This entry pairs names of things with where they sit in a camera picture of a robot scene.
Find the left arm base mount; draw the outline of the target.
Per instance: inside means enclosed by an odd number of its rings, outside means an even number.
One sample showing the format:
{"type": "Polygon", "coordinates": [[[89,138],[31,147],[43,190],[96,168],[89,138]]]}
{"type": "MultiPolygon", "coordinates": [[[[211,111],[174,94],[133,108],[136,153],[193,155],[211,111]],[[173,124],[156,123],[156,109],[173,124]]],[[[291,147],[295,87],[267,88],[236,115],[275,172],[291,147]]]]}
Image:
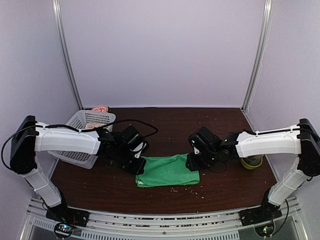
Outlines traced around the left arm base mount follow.
{"type": "Polygon", "coordinates": [[[46,210],[45,217],[56,221],[53,227],[53,233],[59,240],[69,238],[77,227],[86,227],[90,213],[86,210],[70,208],[65,198],[61,199],[61,204],[49,207],[45,202],[42,207],[46,210]]]}

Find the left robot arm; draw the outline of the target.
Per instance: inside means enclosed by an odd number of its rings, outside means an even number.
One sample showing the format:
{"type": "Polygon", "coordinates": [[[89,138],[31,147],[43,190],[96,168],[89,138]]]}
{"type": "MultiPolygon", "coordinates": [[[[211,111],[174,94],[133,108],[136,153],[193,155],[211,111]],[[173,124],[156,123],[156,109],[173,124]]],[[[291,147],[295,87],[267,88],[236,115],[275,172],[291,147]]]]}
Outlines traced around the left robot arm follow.
{"type": "Polygon", "coordinates": [[[72,211],[63,202],[63,195],[42,171],[37,152],[75,152],[103,156],[132,175],[144,172],[146,161],[141,153],[148,147],[144,136],[129,125],[123,131],[107,128],[112,123],[91,129],[78,129],[66,124],[47,125],[27,116],[18,130],[5,141],[11,144],[7,168],[22,176],[61,222],[72,218],[72,211]]]}

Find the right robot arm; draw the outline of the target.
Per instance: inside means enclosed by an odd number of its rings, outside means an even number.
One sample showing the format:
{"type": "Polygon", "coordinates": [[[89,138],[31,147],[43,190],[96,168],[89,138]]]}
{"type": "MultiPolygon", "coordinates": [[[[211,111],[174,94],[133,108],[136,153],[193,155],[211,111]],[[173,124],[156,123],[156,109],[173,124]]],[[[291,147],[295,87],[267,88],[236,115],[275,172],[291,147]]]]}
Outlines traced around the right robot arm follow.
{"type": "Polygon", "coordinates": [[[292,155],[295,160],[282,180],[270,187],[256,210],[259,220],[268,220],[304,182],[320,174],[320,137],[307,118],[285,128],[265,131],[234,131],[224,138],[200,127],[188,137],[193,151],[185,166],[190,171],[208,169],[218,162],[257,156],[292,155]]]}

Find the orange bunny pattern towel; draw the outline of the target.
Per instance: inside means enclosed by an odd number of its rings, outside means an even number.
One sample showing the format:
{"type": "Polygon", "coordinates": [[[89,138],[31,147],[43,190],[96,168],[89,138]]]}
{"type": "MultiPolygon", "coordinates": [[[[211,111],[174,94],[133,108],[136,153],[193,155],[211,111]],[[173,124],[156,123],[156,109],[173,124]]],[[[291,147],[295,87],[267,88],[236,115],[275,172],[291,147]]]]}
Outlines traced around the orange bunny pattern towel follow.
{"type": "Polygon", "coordinates": [[[85,126],[85,129],[86,130],[91,130],[91,129],[95,129],[95,128],[99,128],[99,127],[103,127],[103,126],[104,126],[104,129],[107,129],[110,132],[113,129],[112,125],[106,126],[105,123],[87,123],[86,126],[85,126]]]}

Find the green microfiber towel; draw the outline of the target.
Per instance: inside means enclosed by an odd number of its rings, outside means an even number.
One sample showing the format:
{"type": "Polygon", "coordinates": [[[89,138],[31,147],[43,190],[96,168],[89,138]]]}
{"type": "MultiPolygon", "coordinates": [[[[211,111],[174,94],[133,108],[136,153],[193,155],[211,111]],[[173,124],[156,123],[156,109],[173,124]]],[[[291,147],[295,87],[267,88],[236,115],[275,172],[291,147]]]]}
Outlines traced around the green microfiber towel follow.
{"type": "Polygon", "coordinates": [[[200,174],[186,167],[187,154],[144,157],[144,173],[135,176],[139,188],[185,186],[200,183],[200,174]]]}

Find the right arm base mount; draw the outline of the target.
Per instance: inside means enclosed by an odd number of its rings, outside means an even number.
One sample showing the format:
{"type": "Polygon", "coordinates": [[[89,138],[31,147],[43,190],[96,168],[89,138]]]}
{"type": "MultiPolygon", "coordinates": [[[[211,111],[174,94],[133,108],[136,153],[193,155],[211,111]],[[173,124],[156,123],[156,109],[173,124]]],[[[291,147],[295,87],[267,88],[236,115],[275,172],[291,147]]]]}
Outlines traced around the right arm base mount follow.
{"type": "Polygon", "coordinates": [[[255,233],[262,238],[270,238],[276,232],[275,219],[283,214],[279,206],[263,200],[261,205],[241,210],[239,218],[243,227],[254,225],[255,233]]]}

